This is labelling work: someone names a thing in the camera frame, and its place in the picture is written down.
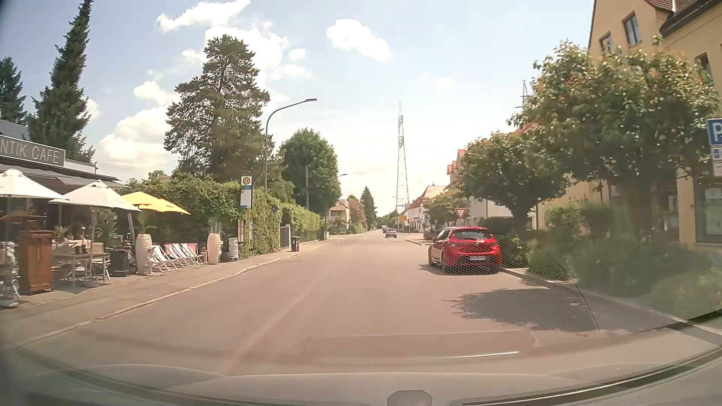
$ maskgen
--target blue sky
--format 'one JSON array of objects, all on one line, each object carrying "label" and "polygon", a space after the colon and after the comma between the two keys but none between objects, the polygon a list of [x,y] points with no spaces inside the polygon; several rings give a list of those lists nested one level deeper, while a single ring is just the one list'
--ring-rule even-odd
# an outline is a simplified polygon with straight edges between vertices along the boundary
[{"label": "blue sky", "polygon": [[[0,56],[22,71],[27,107],[48,84],[80,0],[10,0]],[[170,171],[162,148],[173,88],[201,72],[209,36],[231,33],[257,53],[278,142],[311,127],[335,147],[344,197],[369,186],[380,214],[396,193],[396,117],[403,103],[411,198],[447,184],[456,150],[521,102],[531,64],[564,39],[586,44],[593,0],[96,1],[81,84],[84,130],[99,171],[126,180]]]}]

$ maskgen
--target road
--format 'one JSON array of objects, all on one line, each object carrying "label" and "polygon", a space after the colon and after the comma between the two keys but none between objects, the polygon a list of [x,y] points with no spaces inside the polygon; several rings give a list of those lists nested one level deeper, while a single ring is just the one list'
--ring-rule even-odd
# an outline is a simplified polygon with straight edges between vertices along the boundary
[{"label": "road", "polygon": [[659,320],[508,273],[443,274],[427,266],[426,247],[404,238],[335,237],[25,350],[67,366],[144,363],[241,375],[564,373],[672,362],[711,348],[649,331]]}]

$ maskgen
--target table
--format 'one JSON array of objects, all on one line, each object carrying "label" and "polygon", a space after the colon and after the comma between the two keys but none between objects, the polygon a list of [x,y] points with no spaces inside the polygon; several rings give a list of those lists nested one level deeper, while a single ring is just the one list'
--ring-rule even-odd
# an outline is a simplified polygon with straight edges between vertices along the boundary
[{"label": "table", "polygon": [[[87,275],[88,271],[88,259],[90,259],[90,256],[92,255],[93,259],[96,258],[102,258],[103,259],[103,282],[105,282],[105,260],[110,259],[110,254],[107,254],[105,252],[94,252],[94,253],[86,253],[86,254],[53,254],[53,257],[59,261],[72,261],[72,278],[73,278],[73,287],[75,287],[75,266],[77,265],[79,260],[85,260],[85,274]],[[90,273],[92,274],[92,264],[90,265]]]}]

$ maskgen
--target wooden cabinet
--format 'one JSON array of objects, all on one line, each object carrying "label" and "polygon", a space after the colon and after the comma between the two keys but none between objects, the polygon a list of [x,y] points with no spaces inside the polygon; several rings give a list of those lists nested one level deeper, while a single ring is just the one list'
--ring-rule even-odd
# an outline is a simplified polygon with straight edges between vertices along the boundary
[{"label": "wooden cabinet", "polygon": [[53,231],[20,231],[17,266],[20,291],[34,293],[53,288]]}]

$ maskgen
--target black trash bin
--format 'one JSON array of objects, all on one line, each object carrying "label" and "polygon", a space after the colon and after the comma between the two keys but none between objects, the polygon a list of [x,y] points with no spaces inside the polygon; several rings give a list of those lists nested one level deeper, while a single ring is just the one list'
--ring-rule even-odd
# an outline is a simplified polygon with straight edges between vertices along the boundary
[{"label": "black trash bin", "polygon": [[301,251],[301,237],[291,237],[291,251]]}]

